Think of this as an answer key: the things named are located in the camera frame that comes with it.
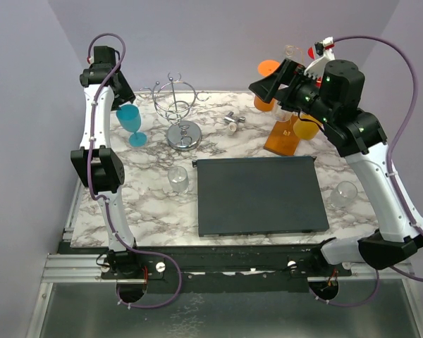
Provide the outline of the blue plastic wine glass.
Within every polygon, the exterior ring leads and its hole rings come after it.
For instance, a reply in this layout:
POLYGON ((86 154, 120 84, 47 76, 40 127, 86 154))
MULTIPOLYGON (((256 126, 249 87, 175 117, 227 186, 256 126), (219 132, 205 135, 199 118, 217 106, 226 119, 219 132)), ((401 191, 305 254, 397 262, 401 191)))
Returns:
POLYGON ((141 147, 146 144, 146 134, 139 131, 142 121, 140 111, 137 106, 132 104, 122 105, 116 111, 116 117, 118 118, 121 127, 130 133, 128 142, 131 146, 141 147))

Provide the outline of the yellow plastic wine glass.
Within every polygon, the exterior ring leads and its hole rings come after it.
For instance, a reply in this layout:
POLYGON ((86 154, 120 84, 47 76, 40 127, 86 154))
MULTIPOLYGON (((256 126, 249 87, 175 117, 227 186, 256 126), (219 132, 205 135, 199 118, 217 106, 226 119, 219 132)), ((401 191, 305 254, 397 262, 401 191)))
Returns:
POLYGON ((293 125, 293 131, 297 137, 304 140, 313 139, 320 131, 321 123, 312 116, 302 114, 293 125))

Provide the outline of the clear ribbed wine glass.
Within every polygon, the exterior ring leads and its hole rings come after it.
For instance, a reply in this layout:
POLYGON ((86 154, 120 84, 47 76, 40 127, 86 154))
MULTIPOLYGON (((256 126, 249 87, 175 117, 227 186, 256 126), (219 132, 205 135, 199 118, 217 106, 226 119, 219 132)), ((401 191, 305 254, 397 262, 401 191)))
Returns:
POLYGON ((176 166, 168 170, 168 180, 172 190, 182 194, 188 191, 188 172, 184 167, 176 166))

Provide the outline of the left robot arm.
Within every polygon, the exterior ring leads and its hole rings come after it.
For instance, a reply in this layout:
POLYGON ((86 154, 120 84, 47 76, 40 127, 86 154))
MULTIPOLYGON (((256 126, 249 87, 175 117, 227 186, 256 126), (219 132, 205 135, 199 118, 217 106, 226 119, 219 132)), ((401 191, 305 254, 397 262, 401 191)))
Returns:
POLYGON ((123 162, 111 148, 111 112, 132 103, 135 95, 121 72, 121 57, 110 46, 88 50, 88 68, 80 75, 85 95, 85 127, 70 160, 80 181, 100 207, 108 234, 103 267, 114 277, 142 277, 142 261, 135 252, 136 240, 125 215, 122 186, 123 162))

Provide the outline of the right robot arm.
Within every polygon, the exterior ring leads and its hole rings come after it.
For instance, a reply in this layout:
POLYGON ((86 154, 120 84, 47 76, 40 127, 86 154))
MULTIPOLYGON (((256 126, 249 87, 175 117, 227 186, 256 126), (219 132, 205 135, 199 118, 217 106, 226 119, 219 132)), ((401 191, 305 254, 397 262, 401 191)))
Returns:
POLYGON ((378 221, 374 234, 325 242, 311 257, 310 267, 320 276, 343 262, 390 268, 423 247, 423 217, 388 157, 390 143, 379 120, 358 106, 364 74, 351 61, 332 60, 325 64, 321 79, 317 85, 306 67, 287 58, 272 74, 249 86, 263 102, 275 99, 281 108, 320 122, 374 209, 378 221))

